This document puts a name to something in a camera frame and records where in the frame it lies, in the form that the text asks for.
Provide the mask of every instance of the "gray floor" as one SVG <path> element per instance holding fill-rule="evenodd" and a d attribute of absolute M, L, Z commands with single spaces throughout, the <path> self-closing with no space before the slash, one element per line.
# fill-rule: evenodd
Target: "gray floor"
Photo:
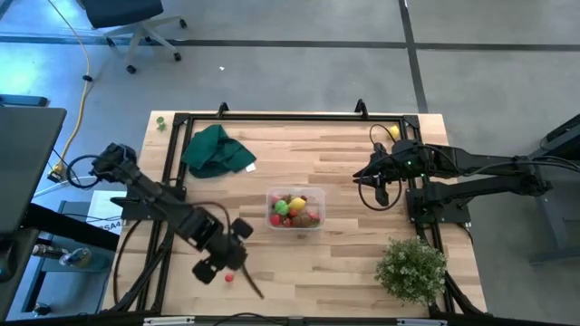
<path fill-rule="evenodd" d="M 73 0 L 58 0 L 72 24 L 93 31 Z M 417 42 L 580 43 L 580 6 L 573 0 L 408 1 Z M 34 7 L 28 16 L 22 14 Z M 174 39 L 404 41 L 395 0 L 165 1 L 189 29 L 165 26 Z M 0 20 L 4 35 L 69 35 L 50 6 L 14 0 Z M 73 129 L 85 63 L 76 45 L 0 43 L 0 92 L 37 94 L 69 111 L 56 149 Z M 88 46 L 95 77 L 81 132 L 68 158 L 109 142 L 140 148 L 151 110 L 417 112 L 403 49 L 179 47 L 182 62 L 159 47 L 140 47 L 135 75 L 120 54 Z M 580 53 L 419 51 L 429 111 L 442 113 L 451 145 L 476 153 L 527 154 L 547 131 L 578 113 Z M 79 169 L 81 174 L 88 171 Z M 43 180 L 39 188 L 51 184 Z M 65 188 L 37 202 L 88 200 Z M 490 312 L 502 317 L 580 323 L 580 261 L 531 267 L 551 248 L 532 198 L 496 195 L 469 208 L 478 268 Z"/>

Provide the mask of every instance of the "wooden tabletop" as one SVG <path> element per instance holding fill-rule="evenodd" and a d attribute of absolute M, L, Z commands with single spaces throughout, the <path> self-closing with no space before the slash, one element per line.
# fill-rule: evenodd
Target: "wooden tabletop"
<path fill-rule="evenodd" d="M 153 180 L 161 180 L 175 111 L 153 111 L 140 152 L 139 165 Z M 169 128 L 157 130 L 156 118 Z M 447 145 L 443 118 L 421 114 L 420 131 L 425 143 Z M 196 120 L 194 132 L 216 121 Z M 352 182 L 352 174 L 369 161 L 372 122 L 332 121 L 220 121 L 229 137 L 238 139 L 257 157 L 256 170 L 211 179 L 185 182 L 188 201 L 218 201 L 232 218 L 244 218 L 254 227 L 247 239 L 246 266 L 265 295 L 260 300 L 241 273 L 226 283 L 224 270 L 212 284 L 200 283 L 191 268 L 205 254 L 195 252 L 176 237 L 173 246 L 163 314 L 230 315 L 256 312 L 265 315 L 333 317 L 422 317 L 427 310 L 401 303 L 374 280 L 377 261 L 389 239 L 415 236 L 404 198 L 387 212 L 365 207 Z M 179 134 L 181 148 L 183 130 Z M 387 149 L 392 143 L 384 130 L 373 130 L 375 141 Z M 172 169 L 177 174 L 179 153 Z M 320 187 L 326 194 L 326 221 L 319 232 L 281 232 L 265 223 L 266 191 L 269 187 Z M 387 191 L 394 194 L 395 184 Z M 374 203 L 373 189 L 365 197 Z M 223 213 L 208 207 L 218 218 Z M 121 240 L 128 227 L 125 226 Z M 144 222 L 128 242 L 121 258 L 120 294 L 133 284 L 143 268 L 151 222 Z M 456 225 L 441 225 L 441 237 L 450 274 L 472 300 L 485 311 L 473 248 L 465 231 Z M 157 272 L 152 280 L 156 284 Z M 148 303 L 155 286 L 150 287 Z M 109 282 L 103 308 L 112 306 Z"/>

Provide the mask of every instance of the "yellow ball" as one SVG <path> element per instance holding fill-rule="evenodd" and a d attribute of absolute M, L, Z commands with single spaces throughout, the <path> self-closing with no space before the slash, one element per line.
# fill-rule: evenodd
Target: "yellow ball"
<path fill-rule="evenodd" d="M 392 136 L 395 139 L 400 139 L 401 138 L 401 132 L 399 131 L 399 127 L 397 127 L 397 126 L 391 126 L 391 127 L 389 127 L 389 131 L 391 132 Z"/>

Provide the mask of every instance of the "yellow cable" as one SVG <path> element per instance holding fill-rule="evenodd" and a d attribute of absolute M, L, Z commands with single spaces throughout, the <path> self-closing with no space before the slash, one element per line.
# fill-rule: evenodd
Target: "yellow cable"
<path fill-rule="evenodd" d="M 53 4 L 53 1 L 48 0 L 48 2 L 54 8 L 54 10 L 56 11 L 56 13 L 59 16 L 61 16 L 61 18 L 64 20 L 64 22 L 69 26 L 69 28 L 71 29 L 72 33 L 74 34 L 74 37 L 76 37 L 76 40 L 79 41 L 79 44 L 82 47 L 82 51 L 84 52 L 84 57 L 87 60 L 87 72 L 86 72 L 86 76 L 90 76 L 90 73 L 91 73 L 91 61 L 89 60 L 89 54 L 87 53 L 87 49 L 84 47 L 84 44 L 81 41 L 81 37 L 79 37 L 79 35 L 74 30 L 74 28 L 69 24 L 69 22 L 66 20 L 66 18 L 64 18 L 63 14 L 61 14 L 61 12 L 58 10 L 58 8 L 56 7 L 56 5 Z M 63 153 L 61 154 L 61 157 L 63 159 L 64 159 L 64 156 L 66 156 L 66 152 L 69 150 L 69 147 L 71 146 L 71 143 L 73 142 L 74 137 L 76 137 L 76 134 L 79 132 L 79 129 L 81 128 L 82 115 L 84 113 L 84 102 L 85 102 L 86 97 L 87 97 L 87 90 L 88 89 L 89 89 L 89 81 L 84 81 L 84 88 L 82 90 L 82 95 L 81 95 L 81 106 L 79 108 L 79 118 L 76 121 L 76 125 L 74 126 L 74 130 L 72 131 L 71 136 L 69 136 L 68 140 L 66 140 L 66 144 L 64 144 Z M 64 162 L 62 160 L 59 160 L 59 162 L 54 166 L 53 172 L 61 175 L 62 172 L 63 172 L 63 164 L 64 164 Z"/>

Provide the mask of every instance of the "chair leg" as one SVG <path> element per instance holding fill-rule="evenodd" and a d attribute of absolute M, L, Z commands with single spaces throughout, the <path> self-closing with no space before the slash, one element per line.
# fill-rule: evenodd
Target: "chair leg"
<path fill-rule="evenodd" d="M 176 53 L 178 51 L 175 48 L 175 46 L 169 44 L 169 42 L 167 42 L 167 40 L 165 40 L 163 37 L 161 37 L 161 35 L 157 34 L 157 32 L 155 32 L 152 28 L 148 27 L 147 25 L 144 25 L 143 29 L 145 30 L 145 33 L 148 34 L 151 38 L 153 38 L 155 41 L 161 43 L 161 45 L 170 49 L 172 52 Z"/>
<path fill-rule="evenodd" d="M 119 27 L 117 29 L 109 31 L 109 32 L 105 33 L 104 36 L 111 37 L 111 36 L 119 36 L 119 35 L 125 35 L 125 34 L 134 34 L 136 32 L 136 30 L 138 29 L 137 27 L 138 26 L 136 26 L 134 24 L 130 24 L 130 25 Z"/>
<path fill-rule="evenodd" d="M 183 17 L 180 15 L 177 15 L 177 16 L 165 17 L 165 18 L 160 18 L 160 19 L 153 19 L 153 20 L 146 21 L 144 23 L 148 27 L 153 28 L 153 27 L 163 25 L 163 24 L 168 24 L 171 22 L 178 22 L 180 19 L 183 19 Z"/>
<path fill-rule="evenodd" d="M 135 50 L 137 50 L 137 45 L 139 44 L 141 37 L 143 37 L 143 30 L 138 29 L 137 32 L 135 32 L 135 34 L 133 35 L 133 37 L 130 39 L 129 50 L 125 55 L 125 63 L 127 64 L 127 70 L 130 69 L 129 66 L 131 66 L 133 56 L 135 55 Z"/>

